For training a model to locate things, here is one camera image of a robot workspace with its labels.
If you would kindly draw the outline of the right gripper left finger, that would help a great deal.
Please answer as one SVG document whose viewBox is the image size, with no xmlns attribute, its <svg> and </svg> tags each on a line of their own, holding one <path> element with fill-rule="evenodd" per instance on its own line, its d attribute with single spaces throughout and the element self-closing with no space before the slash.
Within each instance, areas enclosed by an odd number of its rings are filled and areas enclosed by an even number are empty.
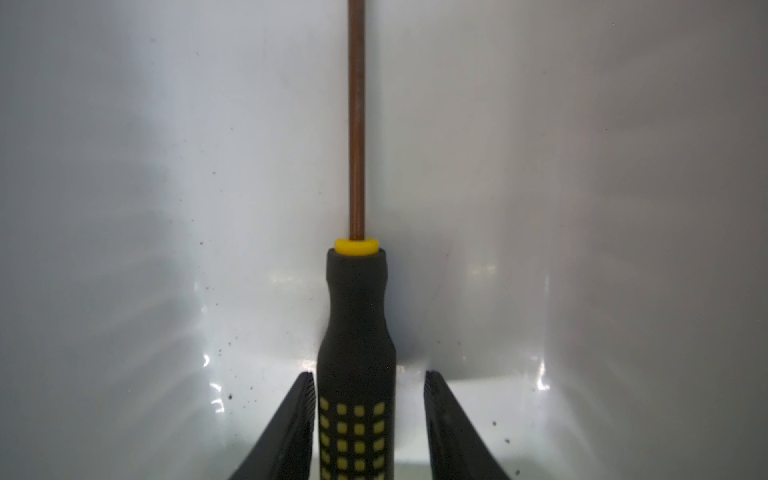
<svg viewBox="0 0 768 480">
<path fill-rule="evenodd" d="M 315 412 L 314 377 L 311 372 L 302 372 L 230 479 L 307 480 L 312 462 Z"/>
</svg>

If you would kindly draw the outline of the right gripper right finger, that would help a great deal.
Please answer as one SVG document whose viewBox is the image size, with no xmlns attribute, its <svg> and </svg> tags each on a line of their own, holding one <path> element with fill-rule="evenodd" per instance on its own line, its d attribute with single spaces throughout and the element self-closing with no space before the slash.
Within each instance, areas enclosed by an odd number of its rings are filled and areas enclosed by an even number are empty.
<svg viewBox="0 0 768 480">
<path fill-rule="evenodd" d="M 425 374 L 424 407 L 433 479 L 510 479 L 438 371 Z"/>
</svg>

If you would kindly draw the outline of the black yellow screwdriver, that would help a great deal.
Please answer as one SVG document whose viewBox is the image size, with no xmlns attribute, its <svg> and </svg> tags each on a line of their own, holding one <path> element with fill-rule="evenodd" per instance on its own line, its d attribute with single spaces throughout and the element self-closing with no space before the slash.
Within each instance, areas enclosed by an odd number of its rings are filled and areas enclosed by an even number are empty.
<svg viewBox="0 0 768 480">
<path fill-rule="evenodd" d="M 396 350 L 385 318 L 385 251 L 366 234 L 365 10 L 347 4 L 349 234 L 327 253 L 330 316 L 317 360 L 324 479 L 394 476 Z"/>
</svg>

